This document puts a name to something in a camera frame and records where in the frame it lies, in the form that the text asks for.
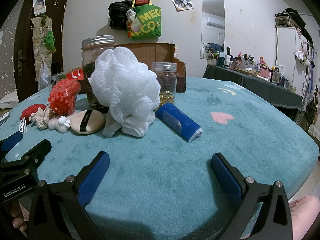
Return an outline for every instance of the screw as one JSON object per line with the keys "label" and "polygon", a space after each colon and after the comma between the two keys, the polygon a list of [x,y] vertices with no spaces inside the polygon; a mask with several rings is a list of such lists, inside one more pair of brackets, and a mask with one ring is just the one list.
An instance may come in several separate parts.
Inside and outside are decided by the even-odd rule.
{"label": "screw", "polygon": [[67,182],[73,182],[74,180],[75,180],[75,176],[73,176],[73,175],[66,177]]}
{"label": "screw", "polygon": [[43,187],[44,184],[45,184],[45,181],[44,181],[44,180],[41,180],[41,181],[38,182],[38,186],[39,186],[39,187]]}
{"label": "screw", "polygon": [[245,180],[250,184],[254,183],[254,179],[252,177],[247,177]]}
{"label": "screw", "polygon": [[277,185],[278,187],[282,187],[282,186],[283,186],[282,182],[279,181],[279,180],[276,181],[276,185]]}

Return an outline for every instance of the person's hand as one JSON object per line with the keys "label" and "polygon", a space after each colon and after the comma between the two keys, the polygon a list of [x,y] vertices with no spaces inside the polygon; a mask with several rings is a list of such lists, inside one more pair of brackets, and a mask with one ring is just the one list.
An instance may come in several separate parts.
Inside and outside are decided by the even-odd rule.
{"label": "person's hand", "polygon": [[20,203],[17,200],[11,204],[10,214],[13,216],[13,220],[12,220],[13,227],[19,228],[21,232],[26,231],[27,224],[24,221]]}

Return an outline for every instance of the metal jar lid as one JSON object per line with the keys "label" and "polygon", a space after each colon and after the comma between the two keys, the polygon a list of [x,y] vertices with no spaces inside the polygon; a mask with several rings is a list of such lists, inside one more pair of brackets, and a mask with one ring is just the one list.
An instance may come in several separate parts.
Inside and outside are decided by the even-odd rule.
{"label": "metal jar lid", "polygon": [[104,43],[115,43],[115,37],[112,35],[96,36],[96,37],[85,39],[81,42],[82,48],[91,46],[91,45],[104,44]]}
{"label": "metal jar lid", "polygon": [[176,72],[177,64],[172,62],[152,62],[151,68],[153,71]]}

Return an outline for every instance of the white wall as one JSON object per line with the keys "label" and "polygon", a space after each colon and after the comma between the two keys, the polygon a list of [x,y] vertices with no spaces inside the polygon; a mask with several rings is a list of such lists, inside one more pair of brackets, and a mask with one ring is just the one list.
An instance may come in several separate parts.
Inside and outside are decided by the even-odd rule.
{"label": "white wall", "polygon": [[204,42],[207,43],[215,43],[219,44],[219,33],[225,33],[224,29],[220,29],[214,26],[207,25],[208,17],[210,18],[216,18],[218,20],[224,21],[225,19],[223,17],[219,17],[217,15],[213,15],[210,13],[202,13],[202,41],[201,41],[201,56],[202,56],[202,44]]}
{"label": "white wall", "polygon": [[[125,31],[108,27],[108,6],[121,0],[68,0],[63,30],[65,70],[81,66],[81,41],[96,35],[111,34],[117,44],[132,42]],[[187,63],[187,75],[202,77],[206,60],[200,59],[202,0],[192,0],[194,9],[177,12],[171,0],[152,0],[162,7],[162,35],[158,42],[173,42],[178,57]],[[283,0],[224,0],[225,48],[231,54],[263,56],[267,64],[275,63],[276,30],[274,14],[288,7]]]}

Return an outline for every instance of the teal fleece blanket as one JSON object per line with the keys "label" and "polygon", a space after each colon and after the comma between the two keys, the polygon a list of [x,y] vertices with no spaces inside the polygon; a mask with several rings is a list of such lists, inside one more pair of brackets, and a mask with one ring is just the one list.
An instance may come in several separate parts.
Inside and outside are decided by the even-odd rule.
{"label": "teal fleece blanket", "polygon": [[[48,89],[41,90],[12,109],[0,127],[1,139],[18,130],[25,108],[47,104],[48,96]],[[214,239],[234,211],[210,167],[215,152],[245,177],[266,184],[282,181],[289,198],[316,163],[318,146],[306,132],[232,82],[187,78],[187,91],[176,94],[175,105],[202,127],[200,138],[186,142],[159,119],[143,138],[121,131],[105,138],[102,129],[86,136],[61,134],[31,124],[7,160],[48,139],[52,150],[38,176],[54,183],[78,174],[106,151],[110,167],[85,210],[109,240]],[[88,109],[85,95],[78,96],[76,109]]]}

